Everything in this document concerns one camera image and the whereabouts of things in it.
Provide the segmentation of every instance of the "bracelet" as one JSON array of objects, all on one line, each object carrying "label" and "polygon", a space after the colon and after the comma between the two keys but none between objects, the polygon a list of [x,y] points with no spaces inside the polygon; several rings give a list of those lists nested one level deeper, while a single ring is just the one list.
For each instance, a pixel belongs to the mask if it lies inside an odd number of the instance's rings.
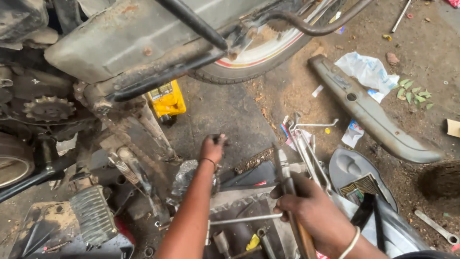
[{"label": "bracelet", "polygon": [[214,161],[210,160],[209,158],[202,158],[198,161],[198,163],[200,163],[202,160],[208,160],[208,161],[211,161],[211,163],[214,165],[214,171],[217,171],[217,165],[216,163],[214,163]]},{"label": "bracelet", "polygon": [[348,255],[348,253],[353,249],[353,247],[356,245],[356,243],[358,242],[358,239],[359,239],[359,236],[361,234],[361,229],[356,226],[356,234],[355,234],[355,237],[353,237],[353,240],[351,241],[350,245],[348,246],[348,248],[342,253],[342,255],[340,255],[339,259],[344,259],[345,256]]}]

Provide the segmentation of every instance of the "wheel rim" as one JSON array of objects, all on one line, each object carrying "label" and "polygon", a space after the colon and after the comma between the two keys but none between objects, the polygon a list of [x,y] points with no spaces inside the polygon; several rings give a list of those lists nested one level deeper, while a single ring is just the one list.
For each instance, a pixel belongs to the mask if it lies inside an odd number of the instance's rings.
[{"label": "wheel rim", "polygon": [[[321,10],[324,6],[329,4],[332,0],[323,1],[321,2],[316,9],[311,13],[304,21],[311,20],[316,13]],[[259,27],[259,33],[262,32],[265,25]],[[235,60],[230,60],[228,58],[222,58],[216,62],[217,65],[231,68],[231,69],[242,69],[248,68],[251,66],[259,65],[263,62],[266,62],[283,50],[285,50],[290,45],[294,44],[297,40],[299,40],[304,34],[300,32],[298,29],[292,28],[287,31],[279,33],[278,37],[268,40],[267,42],[263,43],[260,46],[255,48],[247,49],[242,51]]]}]

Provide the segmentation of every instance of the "rear wheel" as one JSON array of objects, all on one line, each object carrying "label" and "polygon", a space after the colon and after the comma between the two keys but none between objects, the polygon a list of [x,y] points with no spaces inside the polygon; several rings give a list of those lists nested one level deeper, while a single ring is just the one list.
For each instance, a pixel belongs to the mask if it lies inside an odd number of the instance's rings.
[{"label": "rear wheel", "polygon": [[[315,24],[326,25],[346,1],[340,0],[332,5]],[[268,26],[259,28],[259,35],[262,39],[258,37],[254,40],[247,50],[238,55],[234,61],[223,58],[192,71],[189,75],[212,84],[234,84],[248,81],[279,66],[313,38],[294,28],[278,33]]]}]

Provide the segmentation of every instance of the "yellow plastic piece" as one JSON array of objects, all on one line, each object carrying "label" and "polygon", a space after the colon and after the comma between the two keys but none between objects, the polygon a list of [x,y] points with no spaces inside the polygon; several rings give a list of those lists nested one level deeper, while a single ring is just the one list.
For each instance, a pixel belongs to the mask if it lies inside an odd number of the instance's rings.
[{"label": "yellow plastic piece", "polygon": [[158,118],[166,114],[172,116],[187,111],[177,80],[150,91],[149,98]]},{"label": "yellow plastic piece", "polygon": [[246,246],[246,251],[256,248],[256,246],[259,243],[260,243],[259,237],[256,234],[254,234],[253,237],[251,238],[251,241],[249,241],[249,244]]}]

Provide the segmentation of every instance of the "yellow container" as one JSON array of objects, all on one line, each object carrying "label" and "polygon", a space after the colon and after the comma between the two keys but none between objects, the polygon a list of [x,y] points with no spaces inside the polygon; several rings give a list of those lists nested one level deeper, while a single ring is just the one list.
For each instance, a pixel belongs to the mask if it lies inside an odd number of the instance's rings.
[{"label": "yellow container", "polygon": [[177,80],[150,91],[149,98],[157,117],[163,123],[187,111]]}]

